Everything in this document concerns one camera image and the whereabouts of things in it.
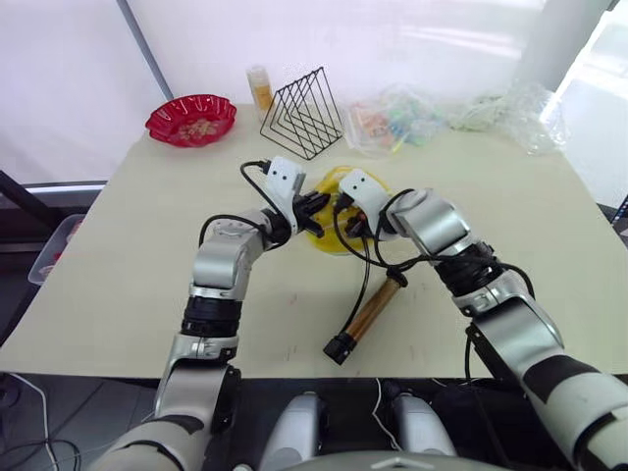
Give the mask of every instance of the white table surface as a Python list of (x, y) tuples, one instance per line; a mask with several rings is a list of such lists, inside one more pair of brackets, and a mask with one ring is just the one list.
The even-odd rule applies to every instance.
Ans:
[[(241, 178), (251, 159), (288, 153), (261, 137), (249, 107), (220, 142), (177, 149), (144, 135), (104, 188), (21, 323), (0, 370), (160, 377), (179, 328), (198, 229), (218, 212), (261, 207)], [(336, 143), (311, 162), (304, 188), (336, 165), (359, 166), (393, 190), (433, 187), (457, 205), (502, 261), (529, 273), (567, 351), (628, 372), (628, 251), (560, 154), (531, 157), (505, 137), (446, 132), (373, 159)], [(415, 252), (405, 240), (391, 257)], [(363, 265), (300, 235), (260, 258), (242, 309), (234, 365), (245, 377), (460, 377), (464, 328), (429, 266), (402, 290), (344, 365), (322, 352), (359, 290)], [(384, 274), (372, 271), (371, 292)], [(486, 370), (477, 358), (472, 373)]]

